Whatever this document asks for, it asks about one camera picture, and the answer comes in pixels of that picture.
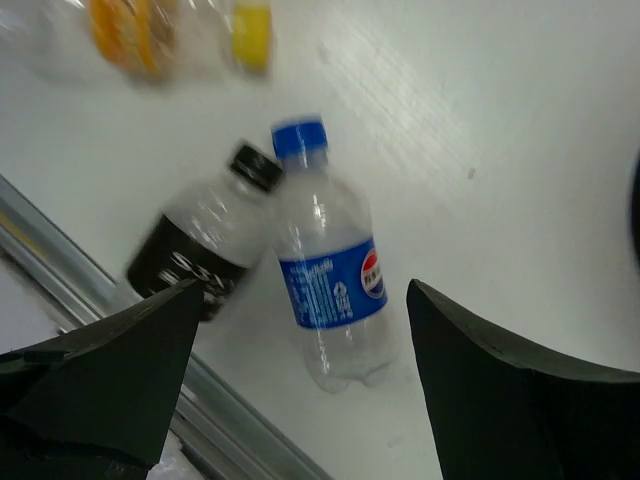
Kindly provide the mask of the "clear bottle black label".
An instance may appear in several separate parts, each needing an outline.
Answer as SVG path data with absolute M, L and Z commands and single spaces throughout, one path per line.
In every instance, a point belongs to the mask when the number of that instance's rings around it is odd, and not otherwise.
M 222 173 L 186 187 L 161 210 L 116 287 L 112 310 L 129 307 L 185 279 L 204 290 L 210 322 L 268 246 L 268 206 L 284 172 L 242 142 Z

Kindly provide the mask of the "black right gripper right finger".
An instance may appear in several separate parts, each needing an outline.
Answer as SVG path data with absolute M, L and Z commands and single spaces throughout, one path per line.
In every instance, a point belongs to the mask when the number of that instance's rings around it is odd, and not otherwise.
M 411 338 L 446 479 L 635 479 L 639 376 L 554 351 L 429 285 Z

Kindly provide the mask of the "clear bottle orange label yellow cap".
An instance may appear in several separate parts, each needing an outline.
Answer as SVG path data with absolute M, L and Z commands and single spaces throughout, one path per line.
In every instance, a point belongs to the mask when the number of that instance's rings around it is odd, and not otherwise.
M 54 81 L 162 84 L 271 66 L 267 1 L 4 1 L 1 46 Z

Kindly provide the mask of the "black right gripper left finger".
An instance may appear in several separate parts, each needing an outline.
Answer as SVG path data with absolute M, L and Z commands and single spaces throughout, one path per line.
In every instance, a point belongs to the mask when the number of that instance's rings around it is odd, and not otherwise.
M 159 462 L 201 319 L 183 281 L 1 357 L 4 479 L 144 479 Z

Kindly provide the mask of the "clear Pepsi bottle blue cap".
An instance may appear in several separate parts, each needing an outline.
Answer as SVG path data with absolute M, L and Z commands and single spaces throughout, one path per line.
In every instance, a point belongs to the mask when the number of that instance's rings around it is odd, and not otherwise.
M 271 135 L 285 173 L 275 197 L 273 249 L 306 368 L 329 393 L 352 383 L 376 387 L 394 348 L 369 202 L 331 165 L 320 117 L 280 122 Z

